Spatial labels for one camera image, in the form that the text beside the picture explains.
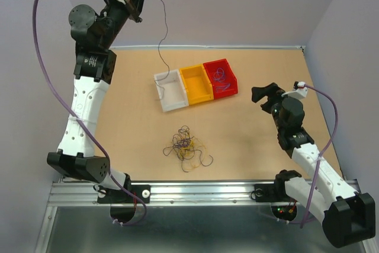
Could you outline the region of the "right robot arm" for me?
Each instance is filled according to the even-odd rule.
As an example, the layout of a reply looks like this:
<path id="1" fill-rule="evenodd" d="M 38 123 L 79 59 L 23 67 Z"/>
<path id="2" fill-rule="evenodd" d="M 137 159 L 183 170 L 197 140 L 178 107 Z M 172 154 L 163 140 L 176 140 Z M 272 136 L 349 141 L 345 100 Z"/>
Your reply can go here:
<path id="1" fill-rule="evenodd" d="M 257 202 L 293 201 L 305 212 L 303 227 L 316 219 L 327 240 L 336 248 L 375 237 L 375 201 L 349 185 L 324 158 L 316 142 L 303 127 L 305 111 L 301 100 L 310 85 L 294 83 L 285 91 L 276 83 L 252 88 L 252 102 L 265 98 L 261 109 L 270 114 L 277 129 L 281 149 L 311 178 L 307 182 L 297 171 L 282 170 L 269 189 L 256 188 L 251 198 Z"/>

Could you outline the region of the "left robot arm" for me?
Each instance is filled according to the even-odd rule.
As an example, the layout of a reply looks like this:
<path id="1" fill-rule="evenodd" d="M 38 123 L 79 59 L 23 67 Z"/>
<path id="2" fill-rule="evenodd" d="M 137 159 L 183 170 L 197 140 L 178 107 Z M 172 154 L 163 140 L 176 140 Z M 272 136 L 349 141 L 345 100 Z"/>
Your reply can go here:
<path id="1" fill-rule="evenodd" d="M 113 171 L 110 159 L 96 156 L 98 144 L 92 140 L 102 101 L 110 87 L 116 54 L 110 46 L 128 19 L 141 22 L 144 0 L 104 0 L 100 13 L 86 4 L 69 13 L 70 35 L 75 41 L 74 91 L 66 130 L 57 151 L 47 155 L 47 163 L 67 177 L 90 181 L 111 189 L 119 202 L 131 197 L 129 175 Z"/>

